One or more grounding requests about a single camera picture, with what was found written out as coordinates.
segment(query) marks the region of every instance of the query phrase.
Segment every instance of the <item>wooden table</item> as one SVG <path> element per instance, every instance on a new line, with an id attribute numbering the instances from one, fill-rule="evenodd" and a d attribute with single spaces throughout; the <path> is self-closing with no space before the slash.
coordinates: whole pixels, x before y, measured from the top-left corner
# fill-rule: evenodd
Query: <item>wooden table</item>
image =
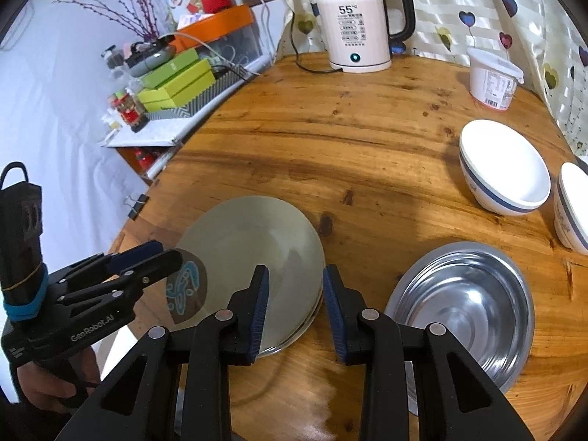
<path id="1" fill-rule="evenodd" d="M 327 67 L 325 54 L 304 55 Z M 232 96 L 172 160 L 151 200 L 116 243 L 174 245 L 218 203 L 246 194 L 279 197 L 316 227 L 328 263 L 383 311 L 402 274 L 433 248 L 458 240 L 509 255 L 533 293 L 528 362 L 508 398 L 537 441 L 561 424 L 588 380 L 588 258 L 558 241 L 553 199 L 521 218 L 483 210 L 458 162 L 462 127 L 495 119 L 539 150 L 552 180 L 573 160 L 543 103 L 518 89 L 505 113 L 467 91 L 467 68 L 395 57 L 368 75 L 310 75 L 291 58 Z M 162 282 L 136 306 L 133 332 L 173 326 Z M 336 362 L 324 308 L 293 346 L 230 370 L 233 429 L 249 441 L 355 441 L 363 368 Z M 417 419 L 411 416 L 413 439 Z"/>

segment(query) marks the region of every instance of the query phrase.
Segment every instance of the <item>plate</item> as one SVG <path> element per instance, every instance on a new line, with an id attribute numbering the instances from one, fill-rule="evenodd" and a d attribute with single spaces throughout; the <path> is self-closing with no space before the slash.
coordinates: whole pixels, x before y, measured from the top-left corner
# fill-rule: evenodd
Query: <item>plate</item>
<path id="1" fill-rule="evenodd" d="M 425 328 L 443 323 L 503 393 L 515 384 L 531 349 L 531 292 L 515 263 L 477 242 L 456 242 L 418 260 L 396 286 L 385 313 Z M 412 363 L 406 362 L 409 410 L 417 412 Z"/>
<path id="2" fill-rule="evenodd" d="M 228 200 L 202 215 L 177 248 L 188 255 L 167 284 L 176 329 L 226 308 L 258 264 L 269 268 L 270 280 L 260 356 L 293 343 L 314 319 L 325 254 L 312 224 L 291 204 L 265 196 Z"/>

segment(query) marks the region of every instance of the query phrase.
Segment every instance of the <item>orange box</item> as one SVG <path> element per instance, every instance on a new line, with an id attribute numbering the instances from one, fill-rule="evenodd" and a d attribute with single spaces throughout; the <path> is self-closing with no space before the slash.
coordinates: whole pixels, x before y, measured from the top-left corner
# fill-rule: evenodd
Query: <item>orange box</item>
<path id="1" fill-rule="evenodd" d="M 254 22 L 254 15 L 247 5 L 233 6 L 226 10 L 219 11 L 213 16 L 209 16 L 202 21 L 196 21 L 192 25 L 186 26 L 179 30 L 179 33 L 198 38 L 205 43 L 218 40 L 224 35 L 237 31 L 243 26 L 251 25 Z M 198 42 L 190 38 L 184 38 L 181 35 L 175 35 L 176 39 L 171 43 L 175 46 L 177 52 L 200 46 Z"/>

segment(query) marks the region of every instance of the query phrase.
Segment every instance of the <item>screw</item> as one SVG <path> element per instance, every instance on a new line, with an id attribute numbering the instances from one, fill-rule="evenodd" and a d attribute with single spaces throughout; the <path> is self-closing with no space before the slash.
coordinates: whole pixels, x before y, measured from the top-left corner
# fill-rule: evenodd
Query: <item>screw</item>
<path id="1" fill-rule="evenodd" d="M 149 338 L 152 338 L 153 340 L 157 340 L 157 338 L 161 338 L 161 337 L 163 337 L 163 335 L 165 335 L 165 328 L 162 326 L 151 327 L 148 334 L 149 334 Z"/>
<path id="2" fill-rule="evenodd" d="M 233 318 L 233 312 L 228 309 L 219 310 L 216 312 L 215 317 L 220 322 L 226 322 L 227 320 L 231 320 L 231 318 Z"/>
<path id="3" fill-rule="evenodd" d="M 362 317 L 364 317 L 366 320 L 377 320 L 378 317 L 380 317 L 380 314 L 373 308 L 366 308 L 362 310 Z"/>
<path id="4" fill-rule="evenodd" d="M 441 325 L 440 323 L 431 323 L 431 325 L 429 325 L 429 331 L 434 335 L 441 336 L 445 334 L 447 329 L 445 328 L 445 325 Z"/>

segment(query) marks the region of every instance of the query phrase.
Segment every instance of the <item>curtain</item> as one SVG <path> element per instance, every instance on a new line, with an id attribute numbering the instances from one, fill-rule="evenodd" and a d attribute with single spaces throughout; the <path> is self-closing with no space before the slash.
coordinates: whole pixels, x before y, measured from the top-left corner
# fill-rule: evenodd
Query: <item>curtain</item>
<path id="1" fill-rule="evenodd" d="M 577 156 L 588 156 L 586 67 L 588 49 L 557 0 L 414 0 L 416 30 L 406 53 L 469 65 L 466 50 L 476 47 L 509 59 L 524 72 L 524 87 L 535 92 Z M 299 52 L 324 51 L 313 15 L 316 0 L 286 0 L 293 10 L 293 41 Z M 399 8 L 386 0 L 388 8 Z M 397 18 L 391 14 L 390 21 Z M 292 54 L 290 12 L 278 48 Z"/>

